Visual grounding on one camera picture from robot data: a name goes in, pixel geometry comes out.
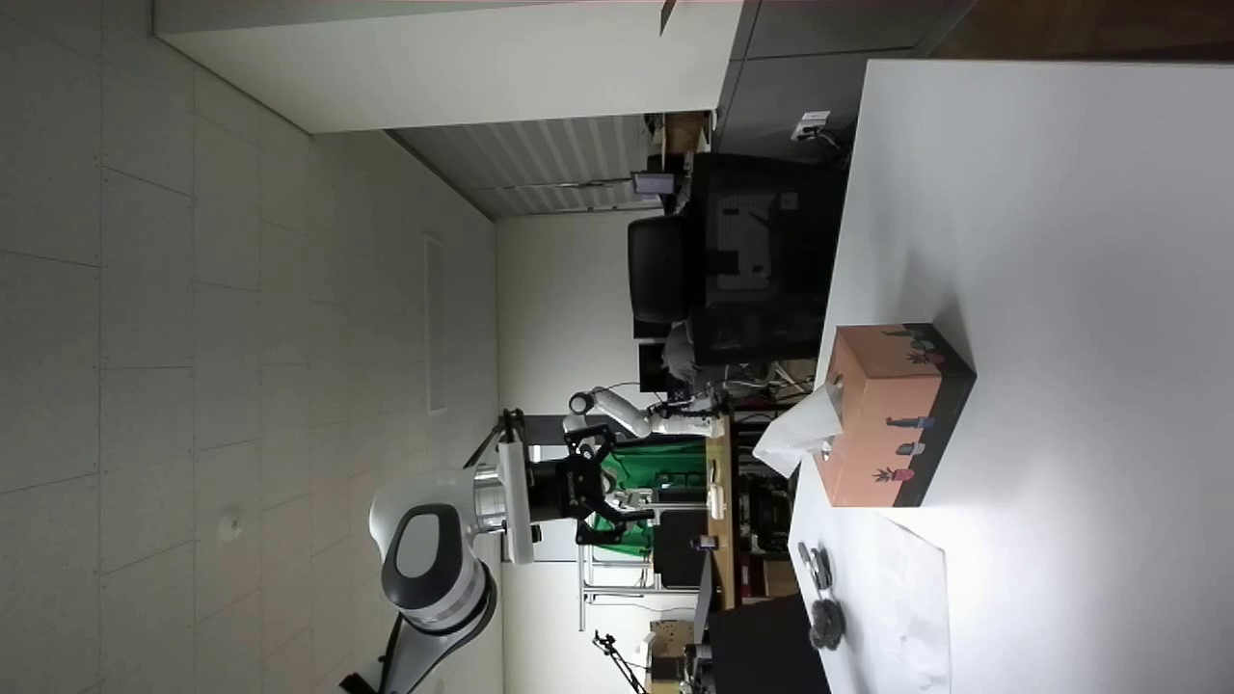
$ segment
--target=white wall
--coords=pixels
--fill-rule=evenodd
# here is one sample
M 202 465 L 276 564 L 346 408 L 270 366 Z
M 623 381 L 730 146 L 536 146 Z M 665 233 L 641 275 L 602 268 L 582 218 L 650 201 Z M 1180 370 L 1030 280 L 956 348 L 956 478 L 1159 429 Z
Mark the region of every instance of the white wall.
M 638 214 L 532 214 L 496 222 L 500 404 L 562 411 L 585 385 L 638 381 L 623 227 Z M 667 601 L 602 601 L 577 632 L 577 565 L 505 565 L 505 688 L 623 694 L 590 632 L 643 664 Z
M 495 227 L 148 23 L 0 10 L 0 688 L 335 688 L 389 623 L 369 494 L 495 417 Z M 445 688 L 500 688 L 500 623 Z
M 1234 681 L 1234 68 L 881 60 L 829 322 L 941 321 L 956 694 Z
M 162 36 L 305 131 L 719 106 L 738 0 L 500 3 L 231 25 L 231 3 L 162 0 Z
M 629 218 L 641 214 L 496 222 L 496 372 L 509 408 L 568 411 L 576 390 L 641 377 L 629 309 Z

